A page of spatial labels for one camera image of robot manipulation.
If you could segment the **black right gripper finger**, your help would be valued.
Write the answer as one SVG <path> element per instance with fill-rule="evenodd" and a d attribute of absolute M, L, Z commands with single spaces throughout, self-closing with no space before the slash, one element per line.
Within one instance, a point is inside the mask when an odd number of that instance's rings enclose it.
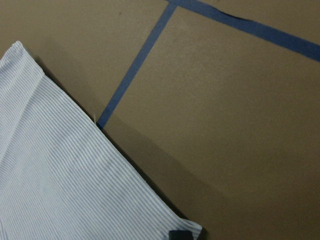
<path fill-rule="evenodd" d="M 169 240 L 192 240 L 192 232 L 189 230 L 170 230 Z"/>

